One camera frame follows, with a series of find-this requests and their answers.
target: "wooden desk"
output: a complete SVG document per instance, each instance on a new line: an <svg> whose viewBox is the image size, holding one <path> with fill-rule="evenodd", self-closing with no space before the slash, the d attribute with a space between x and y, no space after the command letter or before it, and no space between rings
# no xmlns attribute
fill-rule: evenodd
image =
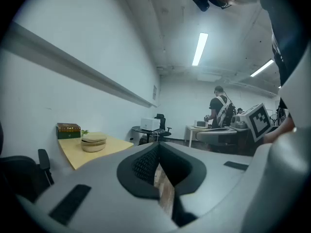
<svg viewBox="0 0 311 233"><path fill-rule="evenodd" d="M190 138L189 138L189 148L191 148L191 142L192 142L192 132L199 132L199 131L204 131L207 130L207 128L196 128L192 125L186 125L186 129L190 130Z"/></svg>
<svg viewBox="0 0 311 233"><path fill-rule="evenodd" d="M82 150L80 142L81 138L58 140L60 148L66 155L70 165L75 170L93 159L123 151L133 146L133 143L131 142L126 142L107 135L106 147L103 150L88 153Z"/></svg>

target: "table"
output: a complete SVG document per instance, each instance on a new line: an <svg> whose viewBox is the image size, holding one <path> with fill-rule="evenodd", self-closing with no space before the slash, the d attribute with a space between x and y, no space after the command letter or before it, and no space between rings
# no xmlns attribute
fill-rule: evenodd
<svg viewBox="0 0 311 233"><path fill-rule="evenodd" d="M163 130L163 129L149 131L149 130L141 129L140 126L134 126L134 127L132 127L132 130L134 130L136 132L139 132L139 133L146 134L147 135L147 143L149 143L149 137L150 137L151 134L156 134L155 132L157 132L158 134L165 133L165 130Z"/></svg>
<svg viewBox="0 0 311 233"><path fill-rule="evenodd" d="M232 127L232 126L229 126L230 128L236 130L237 132L243 132L243 131L247 131L247 130L250 130L250 128L245 128L245 129L239 129L239 128L236 128L236 127Z"/></svg>
<svg viewBox="0 0 311 233"><path fill-rule="evenodd" d="M199 132L199 131L204 131L207 130L208 128L195 128L192 125L186 125L186 129L190 130L190 138L189 138L189 148L191 148L191 142L192 142L192 132Z"/></svg>
<svg viewBox="0 0 311 233"><path fill-rule="evenodd" d="M85 152L81 148L81 138L59 139L59 146L67 157L74 170L98 157L120 152L132 147L134 144L107 135L106 147L98 152Z"/></svg>

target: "person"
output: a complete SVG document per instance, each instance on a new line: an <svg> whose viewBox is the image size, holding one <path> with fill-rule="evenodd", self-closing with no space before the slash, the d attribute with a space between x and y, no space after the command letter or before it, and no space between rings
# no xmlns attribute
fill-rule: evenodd
<svg viewBox="0 0 311 233"><path fill-rule="evenodd" d="M243 113L242 108L239 108L237 111L238 111L238 114L242 114Z"/></svg>
<svg viewBox="0 0 311 233"><path fill-rule="evenodd" d="M258 0L221 0L227 4L247 4ZM268 12L272 27L272 50L280 73L281 86L286 82L303 56L308 33L302 22L286 0L260 0L261 6ZM287 109L283 100L280 108ZM263 143L274 142L281 134L293 130L294 121L289 116L273 132L266 134Z"/></svg>
<svg viewBox="0 0 311 233"><path fill-rule="evenodd" d="M212 129L221 128L222 124L219 125L217 122L217 116L220 110L227 104L228 98L224 95L224 89L218 85L214 90L215 98L210 101L209 108L211 109L211 115L205 119L206 122L213 120Z"/></svg>

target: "black camera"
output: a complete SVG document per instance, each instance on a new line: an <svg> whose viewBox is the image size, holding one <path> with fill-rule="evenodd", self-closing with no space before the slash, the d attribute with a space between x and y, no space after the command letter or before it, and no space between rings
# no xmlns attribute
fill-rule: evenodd
<svg viewBox="0 0 311 233"><path fill-rule="evenodd" d="M205 12L209 8L208 1L210 1L212 4L216 5L217 7L221 7L222 9L225 9L231 6L231 4L228 4L227 2L223 2L221 0L193 0L193 1L203 12Z"/></svg>

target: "small round table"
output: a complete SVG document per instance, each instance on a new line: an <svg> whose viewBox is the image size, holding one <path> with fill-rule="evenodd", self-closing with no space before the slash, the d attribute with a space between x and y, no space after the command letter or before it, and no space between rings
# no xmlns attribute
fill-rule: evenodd
<svg viewBox="0 0 311 233"><path fill-rule="evenodd" d="M149 137L151 134L156 134L156 132L158 134L162 134L162 133L165 133L165 130L163 129L158 129L158 130L154 130L154 131L149 131L149 130L143 130L140 128L140 126L134 126L132 127L132 130L136 131L136 132L139 132L139 133L143 133L143 134L146 134L147 135L147 143L149 143Z"/></svg>

